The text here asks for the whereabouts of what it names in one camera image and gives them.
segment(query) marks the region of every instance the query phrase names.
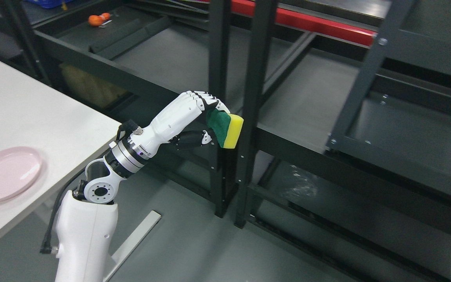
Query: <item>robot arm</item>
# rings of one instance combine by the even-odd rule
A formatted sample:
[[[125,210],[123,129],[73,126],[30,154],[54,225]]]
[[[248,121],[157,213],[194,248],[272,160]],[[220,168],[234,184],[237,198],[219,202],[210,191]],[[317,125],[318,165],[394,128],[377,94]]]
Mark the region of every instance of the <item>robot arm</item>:
[[[229,109],[208,93],[187,91],[168,104],[148,126],[141,128],[132,122],[122,125],[127,128],[120,127],[118,140],[109,145],[111,150],[86,166],[87,180],[81,181],[74,191],[68,191],[62,200],[57,219],[60,244],[56,254],[60,260],[56,282],[102,280],[117,223],[114,198],[120,182],[143,168],[161,144],[179,142],[182,130],[211,109],[229,114]],[[211,141],[205,130],[198,137],[198,145]]]

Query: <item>sponge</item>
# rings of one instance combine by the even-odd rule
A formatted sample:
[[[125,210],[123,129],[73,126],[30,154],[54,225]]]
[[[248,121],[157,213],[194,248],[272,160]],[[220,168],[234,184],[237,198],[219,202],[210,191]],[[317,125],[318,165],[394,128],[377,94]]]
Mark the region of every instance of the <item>sponge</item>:
[[[206,124],[215,132],[221,148],[236,148],[243,127],[242,117],[214,109],[206,115]]]

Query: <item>black shelf frame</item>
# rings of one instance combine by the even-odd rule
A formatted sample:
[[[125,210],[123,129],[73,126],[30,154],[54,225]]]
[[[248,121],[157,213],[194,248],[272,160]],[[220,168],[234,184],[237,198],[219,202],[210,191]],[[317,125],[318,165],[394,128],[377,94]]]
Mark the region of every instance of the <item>black shelf frame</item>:
[[[321,49],[356,61],[364,61],[366,64],[365,54],[367,50],[362,46],[328,38],[321,34],[306,34],[305,37],[301,37],[300,41],[297,41],[299,45],[294,44],[292,55],[286,57],[286,67],[279,69],[277,77],[279,80],[272,83],[272,79],[266,79],[265,61],[269,54],[276,7],[277,2],[271,1],[257,2],[256,4],[247,70],[247,81],[249,83],[245,87],[243,107],[245,124],[238,145],[240,157],[238,158],[236,181],[239,188],[235,225],[243,228],[246,222],[250,222],[355,279],[373,280],[372,277],[346,266],[338,259],[322,253],[315,246],[294,238],[288,232],[270,225],[268,220],[260,218],[256,214],[260,203],[268,201],[409,273],[427,280],[450,281],[449,278],[367,240],[262,187],[263,183],[269,180],[276,164],[283,160],[451,235],[451,196],[350,155],[336,150],[317,152],[258,127],[259,112],[262,105],[268,100],[276,87],[283,82],[283,79],[289,76],[290,71],[295,68],[303,57],[302,55],[309,49]],[[382,77],[388,77],[387,81],[398,78],[397,66],[389,65],[389,70],[382,69],[382,67],[387,66],[383,66],[381,62],[377,65],[376,70]],[[378,85],[376,87],[387,87],[385,83],[376,82],[376,84]],[[443,100],[444,96],[439,95],[438,98]],[[251,180],[254,159],[259,150],[274,156],[274,162],[265,171],[257,185],[251,183]]]
[[[354,139],[349,134],[363,101],[371,91],[382,93],[384,104],[391,96],[451,116],[451,88],[438,85],[443,84],[443,79],[436,84],[401,74],[402,70],[396,70],[399,74],[395,77],[381,73],[386,59],[392,59],[441,73],[442,77],[445,75],[451,79],[451,43],[402,29],[412,9],[418,7],[416,4],[421,3],[409,0],[391,6],[377,35],[377,43],[371,47],[363,62],[326,146],[415,180],[432,193],[442,191],[451,198],[451,173]]]

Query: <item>gray floor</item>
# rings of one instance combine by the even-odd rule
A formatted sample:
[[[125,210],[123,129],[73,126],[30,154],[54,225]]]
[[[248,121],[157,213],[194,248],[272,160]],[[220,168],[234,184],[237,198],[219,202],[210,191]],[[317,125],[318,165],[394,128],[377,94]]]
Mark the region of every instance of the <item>gray floor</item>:
[[[143,171],[122,184],[115,250],[150,210],[161,221],[112,277],[129,281],[352,281],[252,225],[233,226],[231,211],[159,175]],[[45,224],[34,213],[0,240],[0,282],[53,281],[57,259],[40,255]]]

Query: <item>bolt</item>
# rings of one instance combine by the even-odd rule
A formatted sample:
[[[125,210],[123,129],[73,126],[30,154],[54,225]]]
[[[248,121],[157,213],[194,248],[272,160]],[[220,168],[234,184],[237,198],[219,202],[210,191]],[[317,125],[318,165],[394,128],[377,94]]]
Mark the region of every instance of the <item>bolt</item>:
[[[380,38],[378,42],[379,42],[379,45],[384,46],[384,45],[387,44],[387,39],[385,39],[385,38]]]

